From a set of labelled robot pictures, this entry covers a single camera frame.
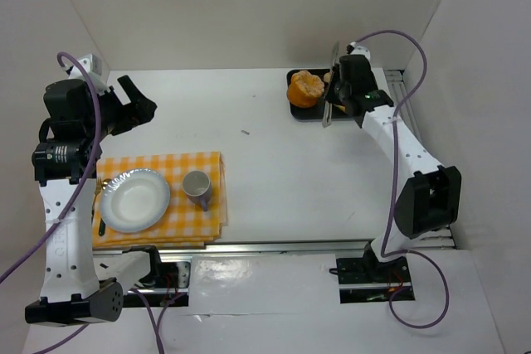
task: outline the checkered cloth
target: checkered cloth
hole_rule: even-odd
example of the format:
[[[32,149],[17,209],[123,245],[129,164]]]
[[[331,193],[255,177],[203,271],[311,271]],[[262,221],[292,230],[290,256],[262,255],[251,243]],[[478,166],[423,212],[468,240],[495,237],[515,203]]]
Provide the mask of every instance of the checkered cloth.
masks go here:
[[[125,234],[105,228],[98,236],[100,226],[100,198],[95,203],[92,223],[92,242],[95,248],[126,247],[131,245],[157,245],[163,247],[203,246],[215,240],[221,225],[227,222],[225,173],[220,153],[184,153],[180,155],[155,155],[136,158],[107,158],[98,162],[98,177],[101,180],[114,178],[130,169],[147,167],[162,174],[170,186],[170,202],[162,218],[146,230]],[[212,182],[213,195],[208,202],[208,212],[191,203],[181,182],[192,170],[203,170]]]

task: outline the purple mug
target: purple mug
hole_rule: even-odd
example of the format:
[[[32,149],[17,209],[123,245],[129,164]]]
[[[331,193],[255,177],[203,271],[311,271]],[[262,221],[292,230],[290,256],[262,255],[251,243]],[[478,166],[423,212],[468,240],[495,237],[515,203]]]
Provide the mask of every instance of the purple mug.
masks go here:
[[[188,199],[208,211],[208,202],[212,199],[212,183],[210,177],[201,170],[188,173],[181,184]]]

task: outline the black tray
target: black tray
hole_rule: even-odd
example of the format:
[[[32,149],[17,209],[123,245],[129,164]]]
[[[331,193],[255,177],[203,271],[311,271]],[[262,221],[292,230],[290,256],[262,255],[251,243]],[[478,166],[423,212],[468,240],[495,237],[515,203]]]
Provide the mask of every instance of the black tray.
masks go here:
[[[296,74],[297,72],[300,72],[302,70],[291,70],[288,72],[287,81],[288,86],[291,83],[291,76],[293,74]],[[307,70],[312,75],[317,75],[321,80],[324,78],[324,74],[329,72],[330,70],[327,70],[325,68],[318,68],[318,69],[309,69]],[[292,103],[290,103],[290,112],[291,115],[297,120],[302,121],[321,121],[323,120],[323,114],[324,114],[324,100],[319,99],[316,105],[314,105],[311,108],[299,108],[295,107]],[[352,119],[349,117],[346,113],[344,113],[341,109],[337,107],[332,108],[332,119]]]

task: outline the wall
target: wall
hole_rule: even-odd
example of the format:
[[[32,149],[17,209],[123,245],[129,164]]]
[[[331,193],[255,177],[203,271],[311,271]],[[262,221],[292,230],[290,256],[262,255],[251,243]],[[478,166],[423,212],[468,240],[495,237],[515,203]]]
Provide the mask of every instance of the wall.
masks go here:
[[[426,146],[463,174],[455,232],[473,250],[508,353],[531,350],[531,0],[442,0],[422,39],[413,109]],[[407,67],[409,87],[420,75]]]
[[[112,70],[322,66],[376,29],[420,36],[439,0],[72,0]],[[399,38],[371,45],[404,68]]]
[[[96,51],[69,0],[0,0],[0,272],[44,232],[31,156],[47,116],[44,89],[65,77],[56,63],[61,50],[75,56]],[[43,255],[39,252],[0,285],[0,351],[22,350],[23,310],[38,298]]]

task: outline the orange food item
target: orange food item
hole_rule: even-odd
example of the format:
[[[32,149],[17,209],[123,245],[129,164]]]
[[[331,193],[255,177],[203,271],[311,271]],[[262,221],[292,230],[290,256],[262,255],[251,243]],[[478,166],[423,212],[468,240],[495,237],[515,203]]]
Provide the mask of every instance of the orange food item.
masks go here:
[[[302,70],[291,76],[288,86],[288,100],[299,108],[310,108],[317,104],[317,100],[324,93],[323,81],[307,70]]]

